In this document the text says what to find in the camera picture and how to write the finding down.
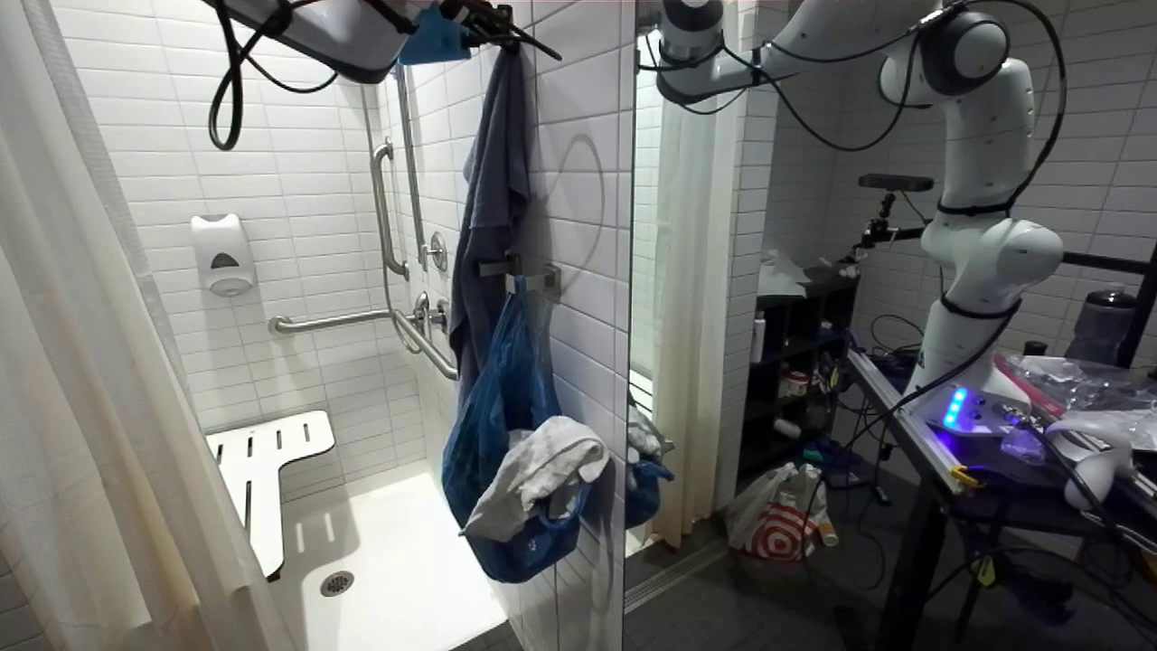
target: blue bag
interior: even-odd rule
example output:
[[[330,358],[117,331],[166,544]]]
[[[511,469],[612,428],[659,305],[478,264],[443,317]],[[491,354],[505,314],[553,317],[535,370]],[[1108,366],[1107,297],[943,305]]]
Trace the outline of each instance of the blue bag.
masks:
[[[660,508],[659,497],[659,483],[673,483],[675,473],[660,468],[660,460],[642,455],[637,462],[626,468],[626,512],[622,512],[622,524],[637,530],[642,522],[649,522]]]
[[[479,491],[495,483],[511,454],[511,430],[537,430],[560,416],[544,354],[544,314],[523,293],[511,293],[491,335],[488,366],[471,387],[460,422],[442,455],[442,491],[460,524],[466,524]],[[495,584],[523,584],[568,557],[577,544],[582,490],[568,516],[535,508],[511,544],[466,538],[479,573]]]

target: red and white bag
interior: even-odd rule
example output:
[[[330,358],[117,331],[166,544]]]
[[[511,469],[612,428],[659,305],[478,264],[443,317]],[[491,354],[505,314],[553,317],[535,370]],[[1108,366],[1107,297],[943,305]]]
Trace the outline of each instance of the red and white bag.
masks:
[[[725,508],[725,544],[766,562],[805,562],[836,546],[828,490],[816,468],[772,468]]]

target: robotic arm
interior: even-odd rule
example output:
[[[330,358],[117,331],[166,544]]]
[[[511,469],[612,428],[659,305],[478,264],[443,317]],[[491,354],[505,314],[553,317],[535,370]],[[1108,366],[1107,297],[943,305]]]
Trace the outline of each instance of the robotic arm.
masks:
[[[982,392],[1013,392],[995,385],[987,350],[1017,314],[1020,293],[1047,278],[1061,257],[1054,231],[1010,214],[1029,180],[1032,127],[1032,80],[1010,57],[1010,34],[961,3],[801,0],[770,44],[741,57],[723,44],[720,22],[720,0],[660,0],[659,92],[669,102],[691,104],[881,56],[885,102],[943,110],[938,210],[920,249],[943,264],[947,281],[929,307],[902,405],[938,430],[981,436]]]
[[[224,17],[262,28],[286,49],[359,85],[380,85],[414,22],[405,0],[206,0]]]

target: shower curtain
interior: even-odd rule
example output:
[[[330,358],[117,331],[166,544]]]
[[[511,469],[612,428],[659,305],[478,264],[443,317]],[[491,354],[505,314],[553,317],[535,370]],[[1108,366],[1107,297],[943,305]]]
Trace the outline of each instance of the shower curtain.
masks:
[[[0,557],[49,648],[288,648],[43,0],[0,3]]]
[[[737,49],[753,39],[753,0],[725,3]],[[678,546],[714,515],[725,436],[725,311],[744,102],[720,116],[660,104],[655,257],[655,428],[673,443],[649,534]]]

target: metal stand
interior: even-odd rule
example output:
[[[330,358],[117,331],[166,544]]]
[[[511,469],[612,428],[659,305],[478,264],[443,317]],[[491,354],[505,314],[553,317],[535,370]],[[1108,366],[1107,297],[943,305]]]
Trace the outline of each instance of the metal stand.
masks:
[[[893,585],[875,630],[877,651],[906,651],[914,645],[938,565],[943,530],[947,515],[938,508],[938,490],[932,483],[920,483],[914,490],[910,524],[902,532]]]

